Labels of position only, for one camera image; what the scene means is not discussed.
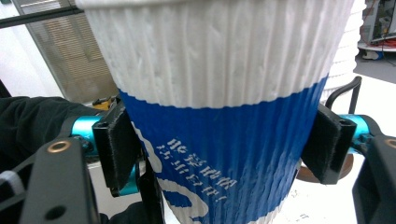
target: floor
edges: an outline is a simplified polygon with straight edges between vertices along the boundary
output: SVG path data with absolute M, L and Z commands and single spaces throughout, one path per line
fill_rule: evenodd
M 363 59 L 363 53 L 361 50 L 356 56 L 355 73 L 396 84 L 396 53 L 386 52 L 385 58 L 377 61 Z

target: black sleeve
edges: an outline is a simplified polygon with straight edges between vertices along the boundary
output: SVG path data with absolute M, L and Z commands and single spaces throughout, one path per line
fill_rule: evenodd
M 99 112 L 61 97 L 0 98 L 0 173 L 54 139 L 65 119 Z

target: white paper cup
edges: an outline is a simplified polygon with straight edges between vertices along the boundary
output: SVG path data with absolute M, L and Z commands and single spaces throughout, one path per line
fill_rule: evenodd
M 181 223 L 267 223 L 353 0 L 79 0 Z

